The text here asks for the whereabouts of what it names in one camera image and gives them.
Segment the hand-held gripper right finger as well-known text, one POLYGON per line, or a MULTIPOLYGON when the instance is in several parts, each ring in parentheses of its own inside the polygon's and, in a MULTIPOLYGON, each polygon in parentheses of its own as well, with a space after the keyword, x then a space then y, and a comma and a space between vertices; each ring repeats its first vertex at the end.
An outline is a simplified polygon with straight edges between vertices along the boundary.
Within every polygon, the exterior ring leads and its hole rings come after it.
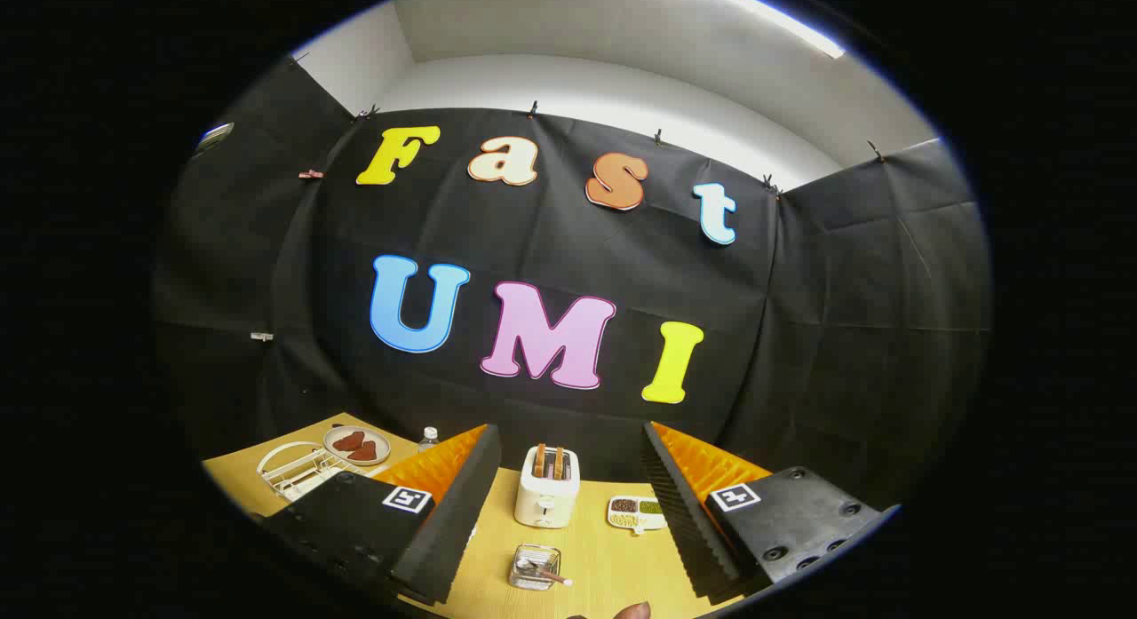
POLYGON ((658 422, 644 424, 644 473, 694 594, 765 599, 823 569, 893 520, 822 478, 769 471, 658 422))

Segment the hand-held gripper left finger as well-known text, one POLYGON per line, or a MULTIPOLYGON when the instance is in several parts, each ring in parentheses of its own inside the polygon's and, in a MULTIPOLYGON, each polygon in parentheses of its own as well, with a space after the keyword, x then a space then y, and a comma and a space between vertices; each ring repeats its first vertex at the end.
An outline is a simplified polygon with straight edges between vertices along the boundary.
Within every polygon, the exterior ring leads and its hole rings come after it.
POLYGON ((475 426, 374 477, 339 473, 262 526, 300 558, 374 599, 447 601, 501 460, 475 426))

